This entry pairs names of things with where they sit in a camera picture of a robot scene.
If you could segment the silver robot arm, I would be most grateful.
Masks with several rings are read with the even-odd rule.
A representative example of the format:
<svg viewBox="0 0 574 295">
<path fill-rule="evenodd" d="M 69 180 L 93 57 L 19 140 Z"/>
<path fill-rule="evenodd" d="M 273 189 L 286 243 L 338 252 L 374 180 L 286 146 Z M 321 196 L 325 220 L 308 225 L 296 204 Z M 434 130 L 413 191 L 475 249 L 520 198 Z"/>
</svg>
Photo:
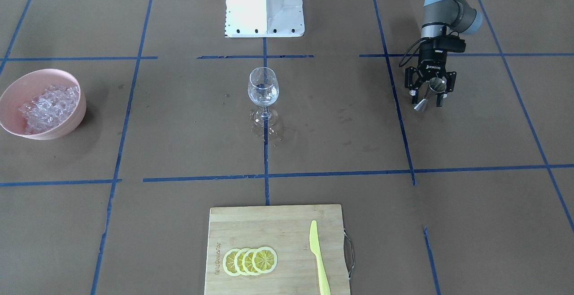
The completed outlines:
<svg viewBox="0 0 574 295">
<path fill-rule="evenodd" d="M 476 33 L 482 22 L 482 14 L 466 0 L 425 0 L 421 38 L 411 46 L 418 53 L 417 66 L 404 71 L 414 110 L 424 111 L 432 97 L 437 107 L 443 105 L 457 78 L 456 72 L 446 70 L 448 53 L 465 52 L 461 34 Z"/>
</svg>

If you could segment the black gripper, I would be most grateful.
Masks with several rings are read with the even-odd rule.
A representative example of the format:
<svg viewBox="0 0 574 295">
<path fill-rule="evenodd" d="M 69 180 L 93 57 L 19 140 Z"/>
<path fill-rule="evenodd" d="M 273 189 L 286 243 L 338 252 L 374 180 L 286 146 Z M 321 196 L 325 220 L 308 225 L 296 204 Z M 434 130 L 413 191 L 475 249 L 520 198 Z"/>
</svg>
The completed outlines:
<svg viewBox="0 0 574 295">
<path fill-rule="evenodd" d="M 422 84 L 433 77 L 445 77 L 446 91 L 436 93 L 436 107 L 442 107 L 448 91 L 454 90 L 457 78 L 456 72 L 447 72 L 446 62 L 448 52 L 435 50 L 436 39 L 420 39 L 418 41 L 418 62 L 416 67 L 408 67 L 404 71 L 404 87 L 409 90 L 412 105 L 419 103 L 419 90 Z"/>
</svg>

